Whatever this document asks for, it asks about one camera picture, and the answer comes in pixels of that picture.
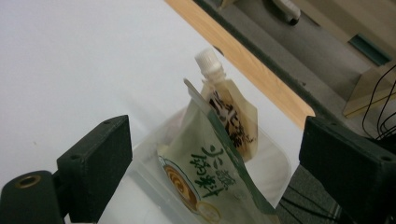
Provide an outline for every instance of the plastic packaging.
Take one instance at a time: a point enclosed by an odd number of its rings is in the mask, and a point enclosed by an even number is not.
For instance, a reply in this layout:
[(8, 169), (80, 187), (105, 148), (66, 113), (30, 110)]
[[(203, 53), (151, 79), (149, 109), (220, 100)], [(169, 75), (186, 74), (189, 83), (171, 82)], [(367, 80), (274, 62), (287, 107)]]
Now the plastic packaging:
[(257, 151), (256, 107), (244, 98), (232, 80), (226, 79), (213, 49), (200, 52), (195, 60), (205, 77), (201, 95), (217, 113), (243, 160), (250, 160)]
[(202, 223), (280, 223), (253, 183), (217, 114), (185, 80), (191, 102), (180, 131), (158, 155), (179, 198)]

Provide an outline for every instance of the floor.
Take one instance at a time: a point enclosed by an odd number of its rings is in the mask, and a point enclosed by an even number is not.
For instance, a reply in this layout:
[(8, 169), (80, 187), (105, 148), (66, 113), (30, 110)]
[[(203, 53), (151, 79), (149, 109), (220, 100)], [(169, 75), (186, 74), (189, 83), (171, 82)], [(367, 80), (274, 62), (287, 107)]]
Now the floor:
[[(342, 114), (360, 74), (370, 67), (366, 61), (304, 13), (295, 26), (288, 25), (290, 18), (270, 0), (239, 0), (220, 10), (216, 8), (216, 1), (205, 2), (285, 70), (289, 74), (286, 79), (293, 79), (297, 88), (318, 102), (319, 107), (328, 113), (327, 117), (340, 121), (359, 135), (367, 136), (362, 128), (364, 114), (352, 119), (346, 119)], [(376, 135), (381, 109), (382, 106), (370, 110), (365, 118), (364, 126), (370, 135)], [(383, 118), (395, 110), (395, 102), (390, 101)], [(325, 217), (313, 215), (299, 206)], [(335, 223), (326, 217), (340, 211), (321, 184), (301, 166), (276, 210), (282, 223), (288, 224)]]

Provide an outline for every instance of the brown graphic on pouch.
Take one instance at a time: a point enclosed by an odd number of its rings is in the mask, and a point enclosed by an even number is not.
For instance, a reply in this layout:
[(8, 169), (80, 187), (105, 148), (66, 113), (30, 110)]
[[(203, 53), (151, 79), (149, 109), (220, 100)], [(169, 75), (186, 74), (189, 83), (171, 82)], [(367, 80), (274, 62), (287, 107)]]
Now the brown graphic on pouch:
[(197, 198), (193, 191), (191, 190), (190, 186), (186, 183), (184, 178), (180, 175), (180, 173), (172, 166), (165, 165), (163, 167), (165, 172), (167, 173), (169, 179), (171, 180), (172, 184), (177, 189), (177, 192), (181, 196), (182, 202), (192, 211), (196, 212), (196, 204)]

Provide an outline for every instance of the green snack bag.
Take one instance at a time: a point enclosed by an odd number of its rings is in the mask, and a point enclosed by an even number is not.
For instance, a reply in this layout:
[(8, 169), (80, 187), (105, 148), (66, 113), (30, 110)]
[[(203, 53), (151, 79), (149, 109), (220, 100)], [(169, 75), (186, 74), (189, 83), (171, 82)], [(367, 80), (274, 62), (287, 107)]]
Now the green snack bag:
[(181, 201), (202, 223), (280, 223), (216, 113), (185, 79), (191, 101), (177, 136), (158, 148)]

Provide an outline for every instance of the white table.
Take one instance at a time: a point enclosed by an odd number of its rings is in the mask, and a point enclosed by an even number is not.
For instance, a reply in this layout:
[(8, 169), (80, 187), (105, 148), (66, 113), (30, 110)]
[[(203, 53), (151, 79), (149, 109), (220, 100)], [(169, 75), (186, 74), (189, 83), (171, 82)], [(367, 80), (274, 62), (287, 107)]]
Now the white table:
[[(202, 88), (193, 57), (209, 44), (161, 0), (6, 1), (0, 27), (2, 187), (55, 172), (56, 159), (105, 119), (129, 115), (135, 145), (187, 105), (183, 77)], [(303, 131), (220, 59), (294, 171)]]

